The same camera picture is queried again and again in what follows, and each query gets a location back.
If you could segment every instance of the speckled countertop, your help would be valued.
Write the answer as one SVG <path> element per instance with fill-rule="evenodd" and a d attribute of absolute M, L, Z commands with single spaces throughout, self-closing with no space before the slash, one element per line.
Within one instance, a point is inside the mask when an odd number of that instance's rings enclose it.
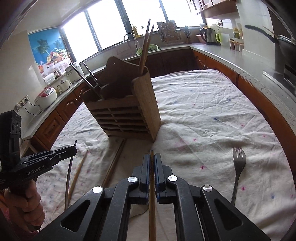
<path fill-rule="evenodd" d="M 206 56 L 209 56 L 220 63 L 226 65 L 243 78 L 248 80 L 253 86 L 260 90 L 279 110 L 282 116 L 286 119 L 293 132 L 296 134 L 296 98 L 291 96 L 284 88 L 273 82 L 271 79 L 263 75 L 263 71 L 274 72 L 269 66 L 253 59 L 247 55 L 244 55 L 238 51 L 230 50 L 227 48 L 221 48 L 220 46 L 212 46 L 206 44 L 190 44 L 190 45 L 178 45 L 172 47 L 162 47 L 158 51 L 149 53 L 149 55 L 167 52 L 179 49 L 191 48 L 195 51 L 201 52 Z M 139 58 L 139 56 L 131 56 L 125 60 L 132 60 Z M 92 71 L 93 74 L 103 71 L 105 66 Z M 72 84 L 70 88 L 62 93 L 56 101 L 48 107 L 40 116 L 36 116 L 30 122 L 27 131 L 23 134 L 23 140 L 27 140 L 33 137 L 40 125 L 45 121 L 49 114 L 59 105 L 59 103 L 68 96 L 76 87 L 82 83 L 79 80 L 75 84 Z"/>

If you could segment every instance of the human hand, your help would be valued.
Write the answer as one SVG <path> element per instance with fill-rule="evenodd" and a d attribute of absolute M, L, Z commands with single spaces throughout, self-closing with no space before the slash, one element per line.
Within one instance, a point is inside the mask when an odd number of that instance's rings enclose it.
<path fill-rule="evenodd" d="M 27 224 L 39 226 L 43 224 L 45 213 L 40 204 L 41 197 L 37 192 L 36 182 L 31 180 L 25 191 L 27 199 L 6 190 L 4 197 L 9 209 L 9 218 L 17 226 L 25 231 L 30 231 Z"/>

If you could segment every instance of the red and white rice cooker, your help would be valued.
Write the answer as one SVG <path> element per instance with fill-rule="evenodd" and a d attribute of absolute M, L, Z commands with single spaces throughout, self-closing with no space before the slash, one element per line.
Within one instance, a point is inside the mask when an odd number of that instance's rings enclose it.
<path fill-rule="evenodd" d="M 35 104 L 41 110 L 45 110 L 57 99 L 57 92 L 53 87 L 44 89 L 35 99 Z"/>

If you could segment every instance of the fork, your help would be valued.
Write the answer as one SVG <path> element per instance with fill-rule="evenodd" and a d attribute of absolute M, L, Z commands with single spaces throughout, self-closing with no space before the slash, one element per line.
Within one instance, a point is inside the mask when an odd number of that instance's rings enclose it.
<path fill-rule="evenodd" d="M 235 198 L 237 196 L 237 185 L 239 182 L 239 176 L 241 175 L 245 165 L 246 165 L 246 154 L 241 148 L 233 147 L 232 149 L 232 157 L 233 157 L 233 163 L 235 168 L 235 181 L 234 181 L 234 188 L 233 193 L 231 197 L 231 204 L 235 204 Z"/>

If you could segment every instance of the silver screw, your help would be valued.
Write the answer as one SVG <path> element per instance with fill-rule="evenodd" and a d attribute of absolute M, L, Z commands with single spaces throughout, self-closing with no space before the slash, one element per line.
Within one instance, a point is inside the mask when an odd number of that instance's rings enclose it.
<path fill-rule="evenodd" d="M 178 180 L 178 178 L 177 178 L 176 176 L 174 176 L 174 175 L 170 175 L 170 176 L 168 177 L 168 179 L 169 179 L 171 182 L 175 182 L 175 181 Z"/>
<path fill-rule="evenodd" d="M 210 191 L 213 190 L 213 188 L 210 185 L 204 185 L 203 190 L 206 191 L 206 192 L 210 192 Z"/>
<path fill-rule="evenodd" d="M 129 177 L 129 178 L 128 178 L 128 181 L 129 181 L 130 183 L 135 183 L 135 182 L 137 181 L 137 178 L 136 178 L 136 177 Z"/>
<path fill-rule="evenodd" d="M 101 191 L 103 191 L 102 187 L 100 187 L 100 186 L 93 187 L 93 192 L 94 193 L 100 193 Z"/>

